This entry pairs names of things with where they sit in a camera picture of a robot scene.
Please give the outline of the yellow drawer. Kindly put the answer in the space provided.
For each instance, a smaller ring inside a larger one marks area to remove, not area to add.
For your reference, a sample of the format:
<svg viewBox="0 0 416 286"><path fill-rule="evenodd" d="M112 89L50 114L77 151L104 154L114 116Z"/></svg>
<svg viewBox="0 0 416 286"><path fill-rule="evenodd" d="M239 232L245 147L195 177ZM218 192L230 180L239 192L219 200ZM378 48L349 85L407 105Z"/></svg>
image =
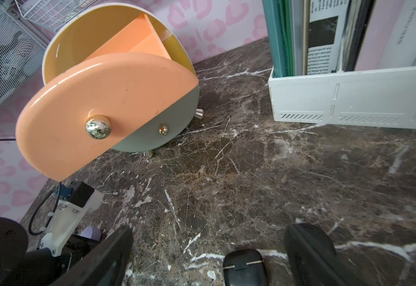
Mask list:
<svg viewBox="0 0 416 286"><path fill-rule="evenodd" d="M163 46L166 48L170 58L188 69L192 74L196 75L193 64L185 51L182 44L175 35L171 35L163 41Z"/></svg>

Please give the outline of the white round drawer cabinet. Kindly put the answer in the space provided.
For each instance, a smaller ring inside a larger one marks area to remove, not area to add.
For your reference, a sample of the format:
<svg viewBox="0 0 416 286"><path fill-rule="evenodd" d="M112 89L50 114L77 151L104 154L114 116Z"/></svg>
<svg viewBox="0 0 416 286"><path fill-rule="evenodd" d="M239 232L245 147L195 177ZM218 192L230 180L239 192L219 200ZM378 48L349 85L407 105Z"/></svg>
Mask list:
<svg viewBox="0 0 416 286"><path fill-rule="evenodd" d="M108 114L122 141L199 88L197 76L173 61L163 46L171 35L155 15L140 7L120 2L96 5L78 14L51 40L42 78L49 85L83 64L103 67L115 62L116 70L100 75L92 86L104 102L124 103L127 119L122 126L117 124L118 108Z"/></svg>

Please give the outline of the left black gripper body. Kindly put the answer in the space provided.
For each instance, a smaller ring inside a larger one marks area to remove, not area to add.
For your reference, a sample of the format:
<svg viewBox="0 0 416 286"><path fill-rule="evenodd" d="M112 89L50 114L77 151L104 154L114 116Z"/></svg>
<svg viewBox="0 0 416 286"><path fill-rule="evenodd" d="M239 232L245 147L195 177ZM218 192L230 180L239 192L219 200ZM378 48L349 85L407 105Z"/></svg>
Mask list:
<svg viewBox="0 0 416 286"><path fill-rule="evenodd" d="M27 252L23 260L0 282L2 286L49 286L80 262L99 240L72 235L58 257L48 248Z"/></svg>

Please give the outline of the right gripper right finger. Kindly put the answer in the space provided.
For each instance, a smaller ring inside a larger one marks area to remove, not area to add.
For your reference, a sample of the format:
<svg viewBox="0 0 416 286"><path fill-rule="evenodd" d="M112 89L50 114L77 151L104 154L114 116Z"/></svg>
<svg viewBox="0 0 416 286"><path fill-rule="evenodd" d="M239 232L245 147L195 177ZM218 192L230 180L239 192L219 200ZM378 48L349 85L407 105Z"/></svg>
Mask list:
<svg viewBox="0 0 416 286"><path fill-rule="evenodd" d="M297 286L364 286L338 258L334 243L311 224L291 224L284 234L288 261Z"/></svg>

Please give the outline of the orange top drawer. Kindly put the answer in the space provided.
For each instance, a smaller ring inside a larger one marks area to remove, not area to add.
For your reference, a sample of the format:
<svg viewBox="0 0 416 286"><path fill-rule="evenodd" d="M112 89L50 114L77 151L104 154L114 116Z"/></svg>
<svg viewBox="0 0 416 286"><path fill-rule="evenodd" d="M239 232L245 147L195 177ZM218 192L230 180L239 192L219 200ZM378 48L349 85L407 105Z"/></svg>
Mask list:
<svg viewBox="0 0 416 286"><path fill-rule="evenodd" d="M121 132L112 129L108 114L119 110L117 124L127 119L124 103L106 103L92 84L117 65L83 64L57 83L43 87L22 110L16 125L16 142L25 160L55 181L73 175L112 149Z"/></svg>

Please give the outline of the white file organizer box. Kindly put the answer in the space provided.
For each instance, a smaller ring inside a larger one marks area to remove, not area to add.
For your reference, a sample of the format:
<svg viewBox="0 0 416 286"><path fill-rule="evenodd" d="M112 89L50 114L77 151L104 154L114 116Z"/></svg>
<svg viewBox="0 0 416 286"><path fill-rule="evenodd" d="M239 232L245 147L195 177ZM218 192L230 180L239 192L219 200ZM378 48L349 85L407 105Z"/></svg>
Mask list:
<svg viewBox="0 0 416 286"><path fill-rule="evenodd" d="M416 129L416 66L268 79L275 121Z"/></svg>

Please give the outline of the black earphone case upper left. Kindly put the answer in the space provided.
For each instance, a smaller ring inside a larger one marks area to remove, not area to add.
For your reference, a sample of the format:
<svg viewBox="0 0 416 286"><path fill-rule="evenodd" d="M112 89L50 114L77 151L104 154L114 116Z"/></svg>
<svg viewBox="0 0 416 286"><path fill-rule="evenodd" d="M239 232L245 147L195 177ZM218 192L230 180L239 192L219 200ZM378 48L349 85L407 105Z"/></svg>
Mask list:
<svg viewBox="0 0 416 286"><path fill-rule="evenodd" d="M223 277L226 286L268 286L262 255L254 249L228 253L223 260Z"/></svg>

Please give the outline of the white pink book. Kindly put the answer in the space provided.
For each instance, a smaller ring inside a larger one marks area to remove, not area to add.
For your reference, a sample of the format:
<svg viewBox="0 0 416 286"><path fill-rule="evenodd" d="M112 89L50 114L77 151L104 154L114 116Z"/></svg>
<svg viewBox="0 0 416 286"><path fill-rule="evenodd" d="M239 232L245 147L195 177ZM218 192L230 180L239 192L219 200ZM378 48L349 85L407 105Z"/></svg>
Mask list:
<svg viewBox="0 0 416 286"><path fill-rule="evenodd" d="M411 67L416 60L416 1L376 1L355 71Z"/></svg>

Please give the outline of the grey bottom drawer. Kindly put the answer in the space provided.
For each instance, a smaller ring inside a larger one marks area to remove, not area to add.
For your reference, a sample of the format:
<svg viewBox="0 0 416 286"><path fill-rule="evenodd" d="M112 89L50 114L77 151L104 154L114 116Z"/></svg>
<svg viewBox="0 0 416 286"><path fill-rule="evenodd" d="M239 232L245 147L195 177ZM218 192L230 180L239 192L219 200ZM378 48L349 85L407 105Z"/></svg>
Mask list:
<svg viewBox="0 0 416 286"><path fill-rule="evenodd" d="M190 124L196 114L198 100L199 88L196 87L112 149L140 153L165 145Z"/></svg>

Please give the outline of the purple earphone case upper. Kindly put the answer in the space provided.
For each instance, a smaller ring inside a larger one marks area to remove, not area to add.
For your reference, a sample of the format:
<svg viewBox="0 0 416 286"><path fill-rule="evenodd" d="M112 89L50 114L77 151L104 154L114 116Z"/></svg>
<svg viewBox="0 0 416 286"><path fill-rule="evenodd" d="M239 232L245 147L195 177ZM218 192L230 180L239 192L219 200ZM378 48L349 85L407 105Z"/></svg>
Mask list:
<svg viewBox="0 0 416 286"><path fill-rule="evenodd" d="M94 241L100 241L101 230L94 226L88 226L81 232L80 236Z"/></svg>

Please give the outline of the black binder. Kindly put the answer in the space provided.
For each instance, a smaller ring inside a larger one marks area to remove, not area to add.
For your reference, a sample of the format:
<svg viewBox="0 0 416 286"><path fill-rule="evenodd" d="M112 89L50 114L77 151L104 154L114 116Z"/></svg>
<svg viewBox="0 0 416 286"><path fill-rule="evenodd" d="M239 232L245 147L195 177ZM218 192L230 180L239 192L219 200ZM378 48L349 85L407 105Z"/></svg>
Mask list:
<svg viewBox="0 0 416 286"><path fill-rule="evenodd" d="M340 71L354 71L374 4L374 0L349 1L338 62Z"/></svg>

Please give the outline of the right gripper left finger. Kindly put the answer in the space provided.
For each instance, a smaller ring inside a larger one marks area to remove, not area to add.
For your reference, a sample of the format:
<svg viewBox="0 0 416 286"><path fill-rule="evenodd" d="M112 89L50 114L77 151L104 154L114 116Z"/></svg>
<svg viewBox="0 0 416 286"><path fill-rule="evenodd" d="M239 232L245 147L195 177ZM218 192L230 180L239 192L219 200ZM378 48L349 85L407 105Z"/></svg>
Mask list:
<svg viewBox="0 0 416 286"><path fill-rule="evenodd" d="M121 226L52 284L54 286L121 286L132 245L132 228Z"/></svg>

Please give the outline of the teal green folder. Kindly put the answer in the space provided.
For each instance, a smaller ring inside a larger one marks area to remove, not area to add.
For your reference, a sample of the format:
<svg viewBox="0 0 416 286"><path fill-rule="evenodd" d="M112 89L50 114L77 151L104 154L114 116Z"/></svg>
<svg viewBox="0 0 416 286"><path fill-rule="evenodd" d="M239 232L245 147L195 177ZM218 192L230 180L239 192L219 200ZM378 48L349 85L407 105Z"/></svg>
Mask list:
<svg viewBox="0 0 416 286"><path fill-rule="evenodd" d="M290 1L263 0L275 77L295 75Z"/></svg>

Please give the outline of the white mesh wall basket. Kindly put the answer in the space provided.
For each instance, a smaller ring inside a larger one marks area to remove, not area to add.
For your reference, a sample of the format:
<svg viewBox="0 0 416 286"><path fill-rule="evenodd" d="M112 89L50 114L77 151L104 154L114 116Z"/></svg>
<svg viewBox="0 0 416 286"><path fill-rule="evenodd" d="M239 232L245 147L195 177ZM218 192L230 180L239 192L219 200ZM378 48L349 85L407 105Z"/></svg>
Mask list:
<svg viewBox="0 0 416 286"><path fill-rule="evenodd" d="M41 67L44 51L0 4L0 106Z"/></svg>

